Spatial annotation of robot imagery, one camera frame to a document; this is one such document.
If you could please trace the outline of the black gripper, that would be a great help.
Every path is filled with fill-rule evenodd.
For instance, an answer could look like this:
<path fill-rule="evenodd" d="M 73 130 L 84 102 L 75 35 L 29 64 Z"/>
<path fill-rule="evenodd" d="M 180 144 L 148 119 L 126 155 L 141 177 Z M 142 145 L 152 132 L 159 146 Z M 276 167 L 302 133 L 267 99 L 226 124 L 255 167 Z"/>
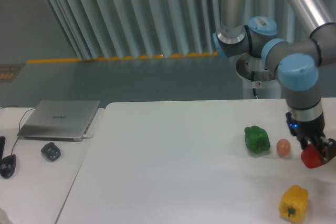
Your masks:
<path fill-rule="evenodd" d="M 299 121 L 294 119 L 292 112 L 286 113 L 286 122 L 291 135 L 296 136 L 304 150 L 314 138 L 314 148 L 319 153 L 321 163 L 327 164 L 335 157 L 335 140 L 326 138 L 324 134 L 324 115 L 321 113 L 317 118 L 310 121 Z"/>

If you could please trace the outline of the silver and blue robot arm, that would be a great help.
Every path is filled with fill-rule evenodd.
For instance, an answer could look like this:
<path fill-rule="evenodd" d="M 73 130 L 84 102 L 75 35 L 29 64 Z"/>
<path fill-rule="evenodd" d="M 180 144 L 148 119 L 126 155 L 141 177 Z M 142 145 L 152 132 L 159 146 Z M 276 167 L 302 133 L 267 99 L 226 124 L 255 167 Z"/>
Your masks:
<path fill-rule="evenodd" d="M 244 25 L 245 0 L 221 0 L 214 43 L 222 57 L 248 54 L 264 62 L 284 92 L 290 133 L 303 155 L 314 156 L 324 165 L 335 157 L 335 140 L 323 131 L 318 69 L 335 63 L 335 20 L 322 0 L 288 2 L 309 36 L 306 41 L 278 38 L 276 23 L 268 17 L 253 17 Z"/>

